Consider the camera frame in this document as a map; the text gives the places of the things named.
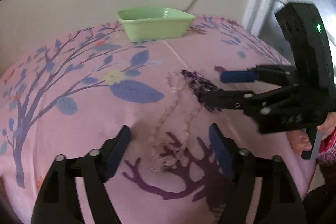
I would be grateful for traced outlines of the pink tree-print bedsheet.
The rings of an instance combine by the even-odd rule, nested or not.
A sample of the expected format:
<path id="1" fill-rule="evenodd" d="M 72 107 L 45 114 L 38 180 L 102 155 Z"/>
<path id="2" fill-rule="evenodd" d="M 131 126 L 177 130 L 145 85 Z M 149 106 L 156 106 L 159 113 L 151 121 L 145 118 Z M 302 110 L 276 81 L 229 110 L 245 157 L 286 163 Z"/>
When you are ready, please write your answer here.
<path id="1" fill-rule="evenodd" d="M 195 71 L 224 90 L 223 70 L 286 64 L 234 21 L 199 17 L 184 38 L 131 43 L 118 22 L 71 32 L 24 55 L 1 77 L 1 189 L 23 223 L 56 155 L 80 157 L 126 125 L 132 140 L 106 191 L 122 223 L 214 223 L 226 175 L 209 127 L 258 157 L 280 155 L 300 195 L 315 163 L 297 156 L 285 134 L 260 135 L 242 112 L 200 107 L 180 74 Z"/>

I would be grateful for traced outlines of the green plastic tray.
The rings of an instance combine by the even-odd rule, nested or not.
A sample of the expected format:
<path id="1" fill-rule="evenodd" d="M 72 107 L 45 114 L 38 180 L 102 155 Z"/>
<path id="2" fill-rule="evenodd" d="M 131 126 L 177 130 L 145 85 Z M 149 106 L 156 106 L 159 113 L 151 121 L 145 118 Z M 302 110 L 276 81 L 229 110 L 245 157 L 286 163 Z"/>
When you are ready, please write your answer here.
<path id="1" fill-rule="evenodd" d="M 117 18 L 134 43 L 181 38 L 196 19 L 187 12 L 166 7 L 124 9 Z"/>

